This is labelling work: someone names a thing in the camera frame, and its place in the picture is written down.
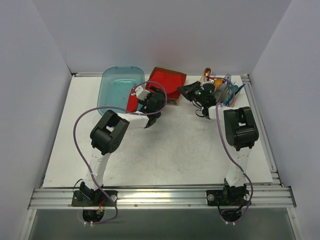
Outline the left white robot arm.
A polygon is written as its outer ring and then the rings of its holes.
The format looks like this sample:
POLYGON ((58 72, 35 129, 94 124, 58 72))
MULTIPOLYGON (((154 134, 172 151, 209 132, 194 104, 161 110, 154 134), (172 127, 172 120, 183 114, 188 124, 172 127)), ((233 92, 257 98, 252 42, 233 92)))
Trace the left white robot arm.
POLYGON ((150 86, 145 88, 138 85, 133 88, 132 95, 141 105, 140 110, 131 112, 120 107, 107 106, 107 111, 93 127, 89 137, 91 139, 91 158, 85 160, 73 132, 75 146, 84 160, 88 171, 81 182, 79 191, 83 200, 90 206, 95 206, 101 201, 104 173, 112 153, 120 146, 125 133, 132 129, 146 129, 156 123, 161 116, 161 111, 167 102, 167 93, 164 87, 150 86))

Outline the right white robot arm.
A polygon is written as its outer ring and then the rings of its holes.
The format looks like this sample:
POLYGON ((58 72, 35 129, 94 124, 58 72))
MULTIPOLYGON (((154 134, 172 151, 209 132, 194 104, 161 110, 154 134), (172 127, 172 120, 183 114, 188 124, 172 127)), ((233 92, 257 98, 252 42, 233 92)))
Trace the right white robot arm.
POLYGON ((239 199, 245 200, 249 192, 246 175, 249 156, 259 139, 259 131, 249 106, 230 107, 219 99, 213 83, 179 86, 179 93, 200 107, 202 116, 216 120, 222 146, 231 163, 224 179, 222 200, 232 205, 239 199))

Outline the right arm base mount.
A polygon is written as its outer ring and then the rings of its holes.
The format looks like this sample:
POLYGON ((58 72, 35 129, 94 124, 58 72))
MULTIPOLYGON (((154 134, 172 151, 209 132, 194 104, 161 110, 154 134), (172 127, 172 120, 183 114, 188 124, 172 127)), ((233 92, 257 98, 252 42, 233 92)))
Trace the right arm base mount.
POLYGON ((243 207, 248 203, 249 191, 247 186, 225 185, 223 189, 209 189, 206 191, 206 200, 209 206, 216 207, 243 207))

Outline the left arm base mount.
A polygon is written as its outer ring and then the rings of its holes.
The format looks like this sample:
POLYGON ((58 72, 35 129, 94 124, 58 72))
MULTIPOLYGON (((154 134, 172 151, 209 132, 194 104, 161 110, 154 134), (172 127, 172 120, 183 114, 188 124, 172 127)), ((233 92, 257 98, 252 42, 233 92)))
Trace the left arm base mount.
POLYGON ((92 197, 89 198, 80 190, 73 193, 72 207, 113 207, 114 204, 100 191, 96 190, 92 197))

